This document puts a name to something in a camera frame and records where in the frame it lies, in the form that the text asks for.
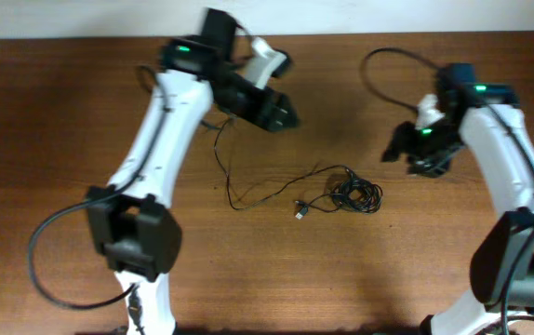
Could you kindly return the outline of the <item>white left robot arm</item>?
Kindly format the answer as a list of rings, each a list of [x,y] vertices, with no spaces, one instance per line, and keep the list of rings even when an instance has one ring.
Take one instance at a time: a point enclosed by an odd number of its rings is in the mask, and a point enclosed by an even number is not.
[[[217,106],[269,132],[296,127],[289,97],[268,86],[291,66],[288,54],[251,37],[251,54],[234,62],[240,25],[230,14],[207,11],[200,33],[161,49],[160,71],[146,115],[127,157],[104,188],[87,199],[94,249],[105,258],[125,295],[127,334],[171,334],[169,272],[182,230],[169,210],[180,167],[202,119]]]

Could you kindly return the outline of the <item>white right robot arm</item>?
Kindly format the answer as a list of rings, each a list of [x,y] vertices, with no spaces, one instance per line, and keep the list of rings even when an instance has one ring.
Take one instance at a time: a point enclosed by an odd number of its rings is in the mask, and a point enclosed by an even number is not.
[[[428,315],[421,334],[505,334],[534,318],[534,147],[513,89],[479,83],[472,65],[436,71],[415,122],[398,126],[382,161],[404,156],[408,173],[437,178],[468,148],[485,179],[497,221],[474,253],[470,286],[445,311]]]

